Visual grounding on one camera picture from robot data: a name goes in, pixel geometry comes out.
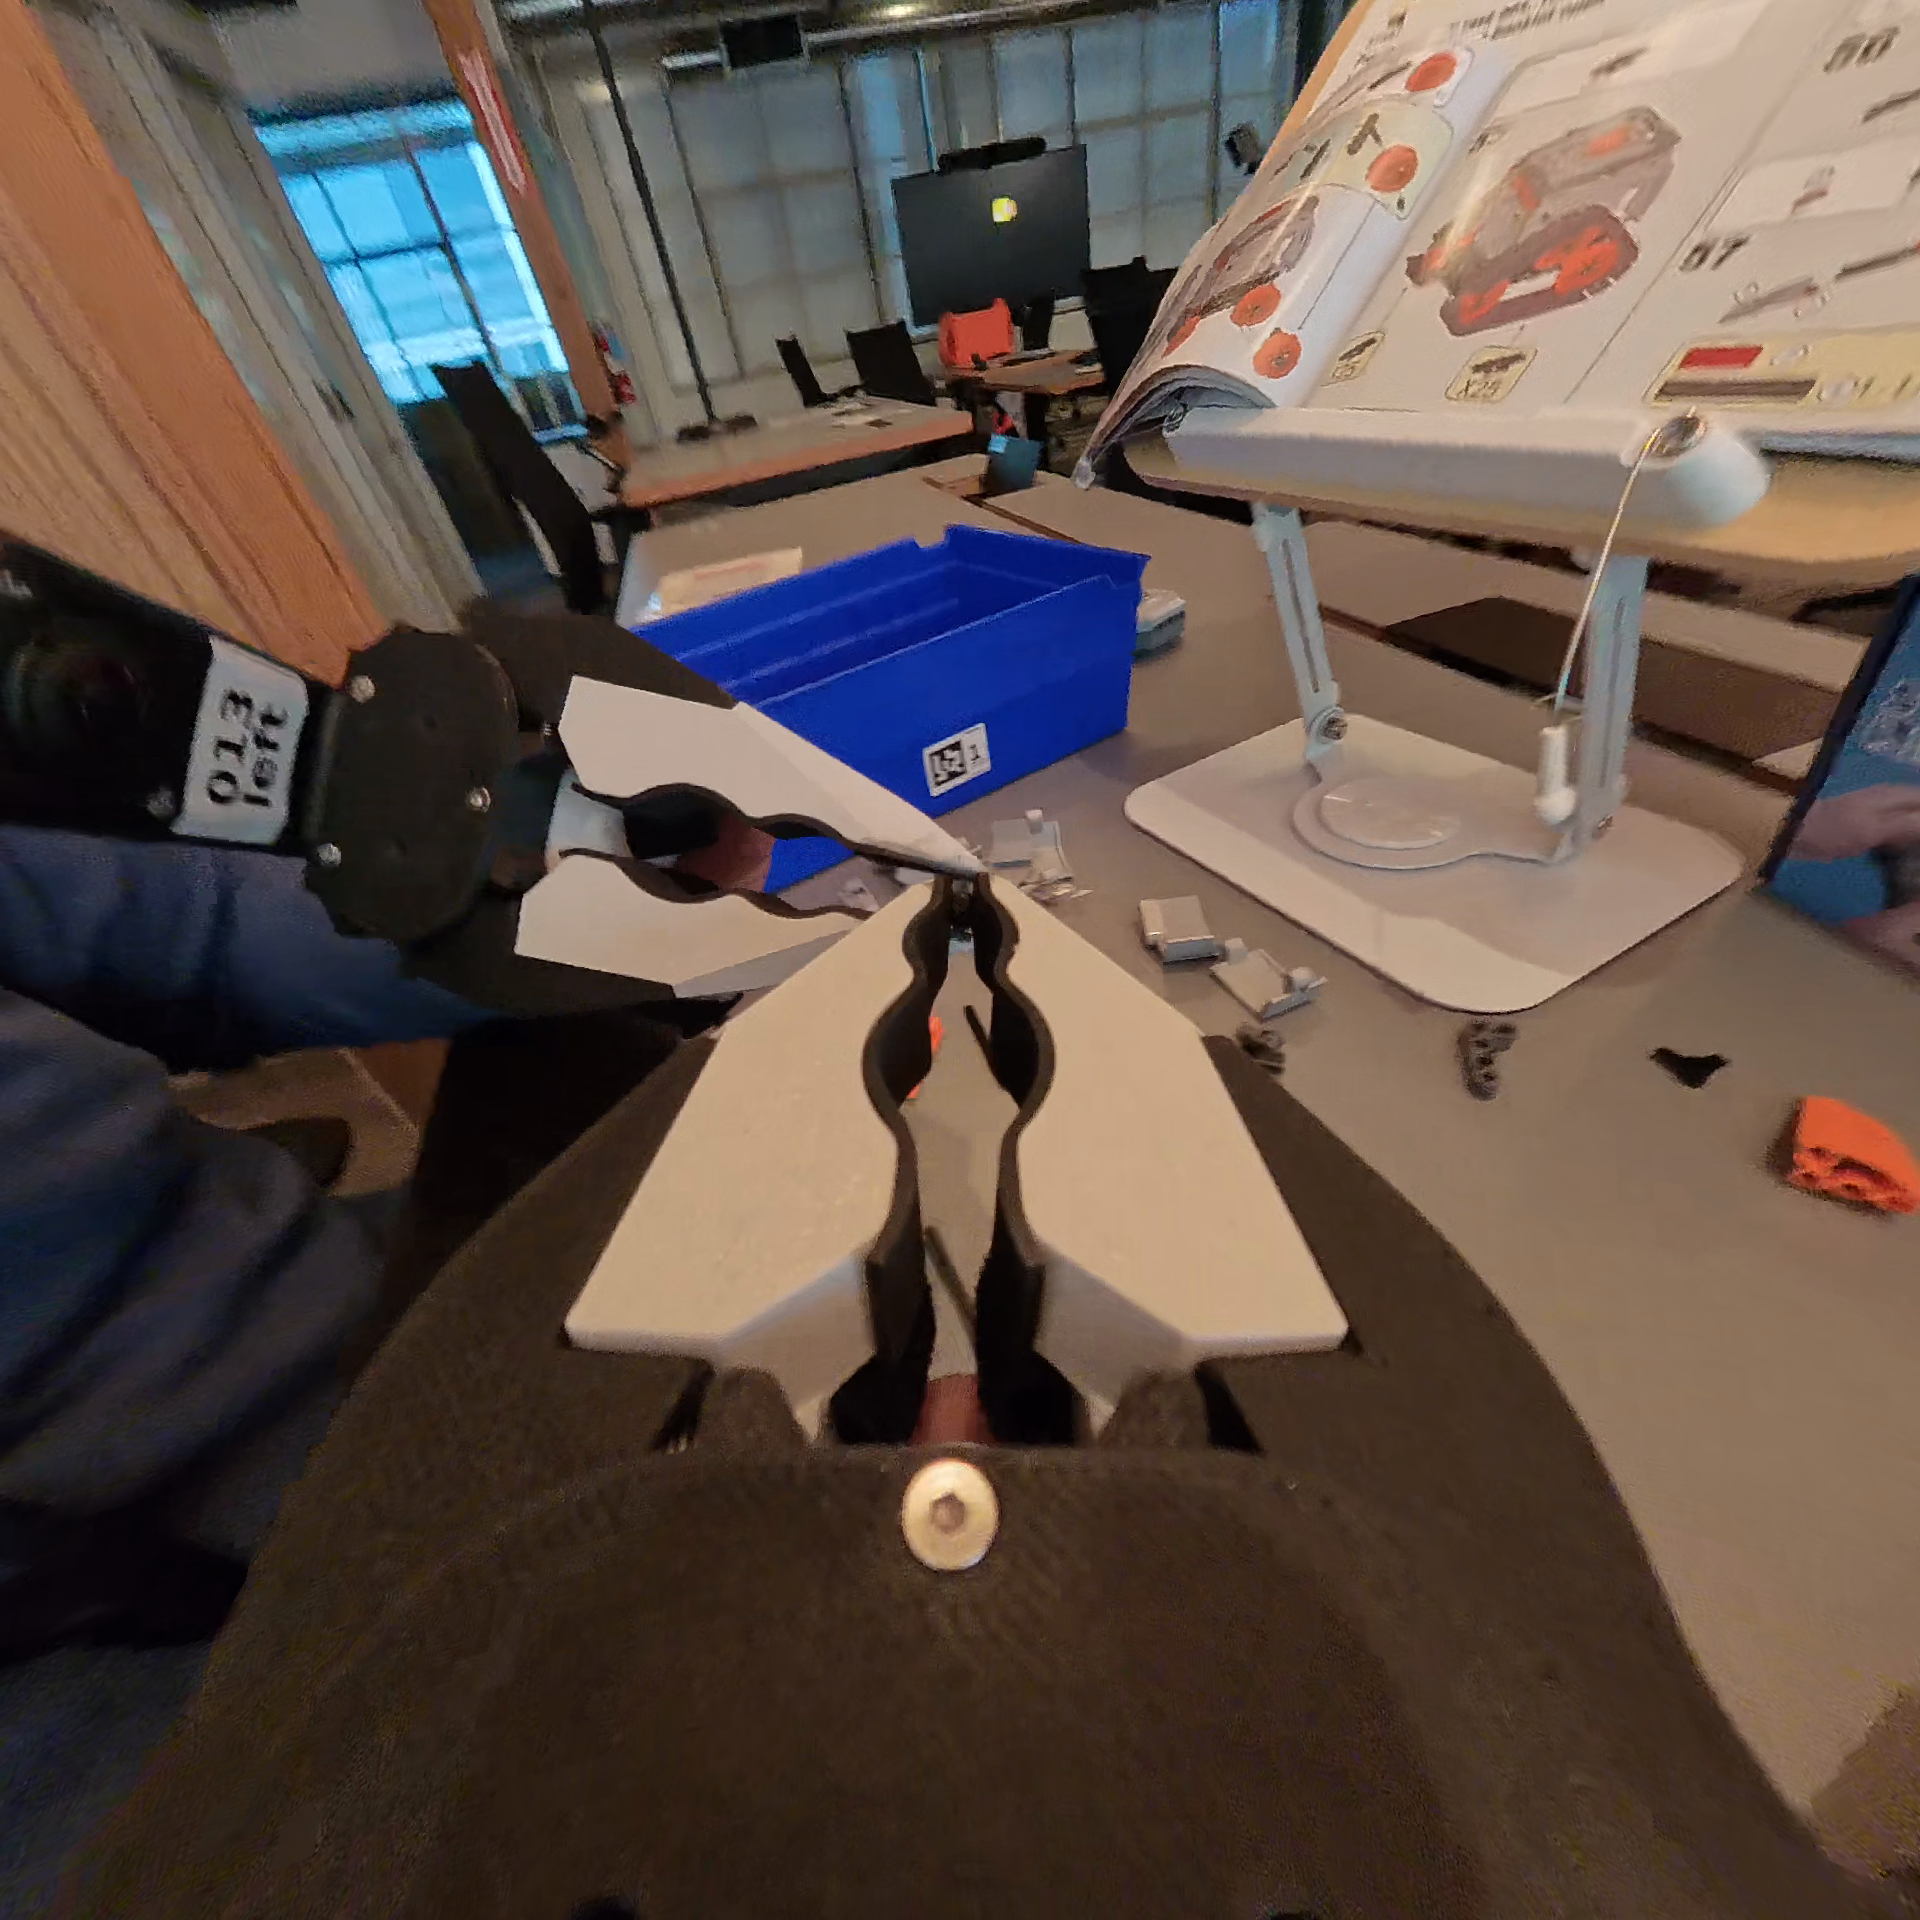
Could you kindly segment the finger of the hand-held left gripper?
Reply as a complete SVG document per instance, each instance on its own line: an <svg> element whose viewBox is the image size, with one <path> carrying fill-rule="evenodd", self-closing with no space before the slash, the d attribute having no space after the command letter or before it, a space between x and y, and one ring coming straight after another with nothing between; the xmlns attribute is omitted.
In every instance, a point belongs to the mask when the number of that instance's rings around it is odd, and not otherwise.
<svg viewBox="0 0 1920 1920"><path fill-rule="evenodd" d="M798 911L758 892L686 895L661 867L563 851L521 897L512 949L677 1000L714 1000L781 987L863 925L859 911Z"/></svg>
<svg viewBox="0 0 1920 1920"><path fill-rule="evenodd" d="M714 710L571 678L560 744L576 784L601 804L688 793L767 835L823 835L866 860L946 878L986 867L912 799L751 704Z"/></svg>

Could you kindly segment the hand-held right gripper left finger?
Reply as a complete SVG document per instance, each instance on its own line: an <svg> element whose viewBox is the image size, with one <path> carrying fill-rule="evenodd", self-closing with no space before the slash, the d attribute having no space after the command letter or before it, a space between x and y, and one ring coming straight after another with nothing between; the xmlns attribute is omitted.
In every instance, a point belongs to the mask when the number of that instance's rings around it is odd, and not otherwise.
<svg viewBox="0 0 1920 1920"><path fill-rule="evenodd" d="M767 1372L856 1442L932 1377L922 1170L944 887L866 916L723 1025L564 1316L576 1347Z"/></svg>

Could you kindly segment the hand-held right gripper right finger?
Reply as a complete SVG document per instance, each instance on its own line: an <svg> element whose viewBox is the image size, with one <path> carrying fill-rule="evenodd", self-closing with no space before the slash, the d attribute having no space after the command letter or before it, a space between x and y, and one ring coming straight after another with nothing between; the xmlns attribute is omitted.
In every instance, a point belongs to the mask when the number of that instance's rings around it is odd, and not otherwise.
<svg viewBox="0 0 1920 1920"><path fill-rule="evenodd" d="M976 1377L1005 1442L1131 1385L1333 1351L1350 1316L1202 1032L1047 911L974 885L998 1143Z"/></svg>

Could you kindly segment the person's left forearm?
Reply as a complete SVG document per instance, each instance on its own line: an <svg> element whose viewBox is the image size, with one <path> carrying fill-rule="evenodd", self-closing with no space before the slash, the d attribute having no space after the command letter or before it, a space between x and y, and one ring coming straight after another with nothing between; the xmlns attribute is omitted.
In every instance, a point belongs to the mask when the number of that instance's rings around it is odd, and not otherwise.
<svg viewBox="0 0 1920 1920"><path fill-rule="evenodd" d="M4 828L4 988L171 1072L444 1041L494 1015L333 926L299 860Z"/></svg>

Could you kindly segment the person's left hand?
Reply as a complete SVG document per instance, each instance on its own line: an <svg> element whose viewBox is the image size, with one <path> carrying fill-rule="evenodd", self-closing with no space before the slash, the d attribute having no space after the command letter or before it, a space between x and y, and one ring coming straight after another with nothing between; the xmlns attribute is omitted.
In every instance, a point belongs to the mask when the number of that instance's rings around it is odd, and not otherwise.
<svg viewBox="0 0 1920 1920"><path fill-rule="evenodd" d="M746 818L723 818L714 835L673 862L673 878L691 895L764 892L779 839Z"/></svg>

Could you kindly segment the white sheet red print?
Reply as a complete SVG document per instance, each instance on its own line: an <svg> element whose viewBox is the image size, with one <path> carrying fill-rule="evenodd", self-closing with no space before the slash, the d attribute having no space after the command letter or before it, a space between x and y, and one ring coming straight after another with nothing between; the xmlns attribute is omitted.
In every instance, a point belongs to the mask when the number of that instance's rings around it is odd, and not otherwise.
<svg viewBox="0 0 1920 1920"><path fill-rule="evenodd" d="M639 605L639 621L662 621L686 612L703 612L719 600L781 585L805 570L805 547L760 547L751 556L703 561L662 570Z"/></svg>

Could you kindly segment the blue storage bin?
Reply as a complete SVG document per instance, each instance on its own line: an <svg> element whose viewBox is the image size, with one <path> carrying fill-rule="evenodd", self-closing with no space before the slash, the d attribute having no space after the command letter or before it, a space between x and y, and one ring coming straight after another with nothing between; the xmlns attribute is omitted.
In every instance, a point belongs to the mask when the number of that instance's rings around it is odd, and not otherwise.
<svg viewBox="0 0 1920 1920"><path fill-rule="evenodd" d="M928 816L1131 726L1148 559L951 527L636 634Z"/></svg>

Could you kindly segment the grey curved panel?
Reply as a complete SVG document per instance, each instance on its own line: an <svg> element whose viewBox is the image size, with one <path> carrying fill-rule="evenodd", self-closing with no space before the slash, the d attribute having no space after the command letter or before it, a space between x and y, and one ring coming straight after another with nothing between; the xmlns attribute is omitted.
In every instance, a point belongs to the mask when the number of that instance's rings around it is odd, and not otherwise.
<svg viewBox="0 0 1920 1920"><path fill-rule="evenodd" d="M1311 967L1279 967L1265 946L1229 941L1213 963L1213 984L1223 987L1255 1023L1279 1023L1315 1003L1326 975Z"/></svg>

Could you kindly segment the grey block panel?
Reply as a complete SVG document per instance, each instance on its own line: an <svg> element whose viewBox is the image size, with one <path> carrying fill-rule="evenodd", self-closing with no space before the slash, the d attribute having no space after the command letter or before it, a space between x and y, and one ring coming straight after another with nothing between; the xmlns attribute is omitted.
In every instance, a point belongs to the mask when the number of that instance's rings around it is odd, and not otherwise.
<svg viewBox="0 0 1920 1920"><path fill-rule="evenodd" d="M1139 941L1162 967L1219 967L1248 949L1240 941L1225 941L1213 932L1198 897L1142 897Z"/></svg>

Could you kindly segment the wooden office desk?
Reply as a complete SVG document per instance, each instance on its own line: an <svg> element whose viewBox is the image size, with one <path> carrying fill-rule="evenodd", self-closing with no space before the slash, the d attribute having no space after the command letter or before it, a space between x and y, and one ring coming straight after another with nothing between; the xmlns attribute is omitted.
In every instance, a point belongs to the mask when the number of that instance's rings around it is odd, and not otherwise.
<svg viewBox="0 0 1920 1920"><path fill-rule="evenodd" d="M974 418L946 404L859 400L806 408L784 420L719 430L633 453L611 490L611 509L651 516L688 498L806 493L853 467L946 457L974 443Z"/></svg>

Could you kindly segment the person's blue clothing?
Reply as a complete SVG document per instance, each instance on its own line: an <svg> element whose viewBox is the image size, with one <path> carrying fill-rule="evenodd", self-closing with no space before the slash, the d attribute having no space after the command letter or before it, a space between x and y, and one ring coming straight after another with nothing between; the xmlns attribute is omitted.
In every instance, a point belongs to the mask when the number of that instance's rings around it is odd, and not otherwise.
<svg viewBox="0 0 1920 1920"><path fill-rule="evenodd" d="M381 1201L37 1010L4 1023L4 1664L205 1642L369 1324Z"/></svg>

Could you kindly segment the orange brick with holes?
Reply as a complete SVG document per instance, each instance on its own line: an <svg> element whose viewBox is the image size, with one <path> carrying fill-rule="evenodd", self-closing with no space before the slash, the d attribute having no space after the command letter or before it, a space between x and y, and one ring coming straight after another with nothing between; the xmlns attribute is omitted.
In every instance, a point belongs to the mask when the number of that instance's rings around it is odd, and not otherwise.
<svg viewBox="0 0 1920 1920"><path fill-rule="evenodd" d="M1885 1216L1918 1211L1918 1154L1834 1098L1803 1098L1786 1132L1786 1186Z"/></svg>

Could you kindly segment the blue toy box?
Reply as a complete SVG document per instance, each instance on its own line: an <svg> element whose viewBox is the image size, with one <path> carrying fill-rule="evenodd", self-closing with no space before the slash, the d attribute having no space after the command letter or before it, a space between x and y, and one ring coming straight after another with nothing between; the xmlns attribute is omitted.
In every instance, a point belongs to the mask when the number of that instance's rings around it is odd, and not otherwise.
<svg viewBox="0 0 1920 1920"><path fill-rule="evenodd" d="M1918 975L1918 579L1902 585L1818 741L1760 885Z"/></svg>

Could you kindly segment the instruction booklet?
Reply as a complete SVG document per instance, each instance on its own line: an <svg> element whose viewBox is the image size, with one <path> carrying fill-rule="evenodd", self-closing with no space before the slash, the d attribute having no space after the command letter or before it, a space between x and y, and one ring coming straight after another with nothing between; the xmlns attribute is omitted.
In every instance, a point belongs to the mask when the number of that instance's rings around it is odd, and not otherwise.
<svg viewBox="0 0 1920 1920"><path fill-rule="evenodd" d="M1918 464L1918 3L1370 3L1076 478L1277 408Z"/></svg>

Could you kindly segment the wall monitor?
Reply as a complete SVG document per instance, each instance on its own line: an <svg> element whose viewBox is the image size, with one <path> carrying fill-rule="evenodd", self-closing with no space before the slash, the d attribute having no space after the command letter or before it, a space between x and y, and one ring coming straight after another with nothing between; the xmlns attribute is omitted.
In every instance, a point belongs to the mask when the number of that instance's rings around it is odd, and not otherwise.
<svg viewBox="0 0 1920 1920"><path fill-rule="evenodd" d="M1085 146L893 178L893 221L916 325L1002 300L1015 313L1077 300L1092 272Z"/></svg>

